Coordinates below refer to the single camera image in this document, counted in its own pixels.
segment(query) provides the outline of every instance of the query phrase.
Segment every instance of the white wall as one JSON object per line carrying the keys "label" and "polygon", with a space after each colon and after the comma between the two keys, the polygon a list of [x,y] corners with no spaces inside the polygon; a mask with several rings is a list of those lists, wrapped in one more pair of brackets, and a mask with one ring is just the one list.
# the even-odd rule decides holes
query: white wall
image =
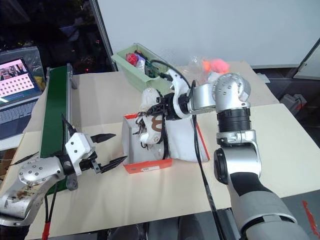
{"label": "white wall", "polygon": [[140,43],[175,65],[190,55],[297,67],[320,38],[320,0],[98,0],[113,52]]}

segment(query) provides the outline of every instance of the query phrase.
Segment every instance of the metal frame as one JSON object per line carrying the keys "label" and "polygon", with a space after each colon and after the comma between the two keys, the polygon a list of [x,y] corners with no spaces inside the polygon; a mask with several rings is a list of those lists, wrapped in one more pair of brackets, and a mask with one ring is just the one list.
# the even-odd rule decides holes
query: metal frame
{"label": "metal frame", "polygon": [[101,35],[101,38],[102,38],[102,42],[103,42],[103,45],[104,45],[108,60],[111,63],[112,70],[114,72],[117,72],[118,71],[118,67],[117,67],[116,63],[114,61],[112,61],[112,59],[111,59],[111,56],[113,55],[113,52],[112,52],[112,48],[111,48],[111,45],[110,45],[109,37],[108,37],[108,34],[107,34],[106,26],[105,26],[104,20],[103,20],[102,15],[101,15],[101,11],[100,11],[100,8],[99,8],[98,0],[89,0],[89,1],[90,1],[92,12],[94,14],[95,22],[96,22],[96,24],[98,26],[98,29],[99,29],[99,32],[100,32],[100,35]]}

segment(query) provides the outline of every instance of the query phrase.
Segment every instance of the laptop screen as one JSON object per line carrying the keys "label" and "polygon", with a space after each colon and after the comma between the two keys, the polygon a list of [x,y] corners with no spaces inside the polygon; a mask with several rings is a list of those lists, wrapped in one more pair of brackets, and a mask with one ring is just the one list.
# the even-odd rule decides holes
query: laptop screen
{"label": "laptop screen", "polygon": [[0,106],[41,94],[22,58],[0,64]]}

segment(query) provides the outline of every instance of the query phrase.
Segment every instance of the wire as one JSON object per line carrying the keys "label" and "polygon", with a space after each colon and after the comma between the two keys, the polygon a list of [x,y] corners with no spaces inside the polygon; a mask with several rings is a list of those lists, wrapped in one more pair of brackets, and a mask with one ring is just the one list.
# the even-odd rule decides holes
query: wire
{"label": "wire", "polygon": [[51,203],[51,208],[50,208],[48,223],[51,222],[52,214],[53,214],[53,212],[54,212],[54,205],[55,205],[55,201],[56,201],[57,192],[58,192],[58,184],[56,183],[56,184],[54,185],[54,192],[53,192],[53,197],[52,197],[52,203]]}
{"label": "wire", "polygon": [[167,66],[168,68],[172,69],[173,71],[175,71],[177,74],[179,74],[181,76],[181,78],[185,81],[185,83],[188,85],[189,89],[190,84],[187,81],[187,79],[185,78],[185,76],[183,76],[177,69],[175,69],[172,65],[170,65],[169,63],[166,63],[165,61],[161,61],[161,60],[157,60],[157,59],[153,59],[150,61],[150,64],[152,65],[152,63],[158,63],[158,64],[162,64],[164,66]]}
{"label": "wire", "polygon": [[44,206],[45,206],[45,223],[48,222],[48,198],[47,198],[47,194],[44,196]]}
{"label": "wire", "polygon": [[[193,88],[196,85],[196,81],[192,82],[191,85],[191,91],[190,94],[193,93]],[[197,115],[192,115],[192,121],[193,121],[193,127],[194,127],[194,151],[195,151],[195,155],[196,155],[196,159],[199,163],[199,167],[200,167],[200,171],[201,171],[201,175],[202,175],[202,180],[203,180],[203,184],[204,184],[204,188],[205,188],[205,192],[206,192],[206,196],[208,198],[209,201],[209,205],[210,205],[210,209],[214,218],[214,222],[215,222],[215,226],[216,226],[216,230],[218,232],[219,238],[221,240],[225,240],[226,236],[224,234],[223,228],[222,228],[222,224],[220,222],[219,216],[218,216],[218,212],[217,212],[217,208],[214,202],[214,199],[212,197],[211,191],[210,191],[210,187],[202,166],[202,162],[201,162],[201,156],[200,156],[200,150],[199,150],[199,141],[198,141],[198,132],[197,132]]]}

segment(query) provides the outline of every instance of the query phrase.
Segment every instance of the green container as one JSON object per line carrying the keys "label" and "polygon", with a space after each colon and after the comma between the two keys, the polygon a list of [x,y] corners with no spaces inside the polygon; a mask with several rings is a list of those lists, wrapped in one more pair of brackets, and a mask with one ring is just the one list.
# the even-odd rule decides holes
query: green container
{"label": "green container", "polygon": [[[162,95],[170,93],[170,82],[159,76],[151,78],[126,61],[126,54],[134,53],[136,50],[140,51],[145,57],[147,57],[149,61],[156,59],[165,62],[159,56],[157,56],[144,46],[140,45],[139,43],[134,43],[132,46],[116,52],[111,58],[121,66],[128,82],[140,92],[148,87],[152,87],[159,90]],[[164,65],[159,65],[156,63],[154,65],[156,65],[158,70],[162,73],[165,73],[168,70]]]}

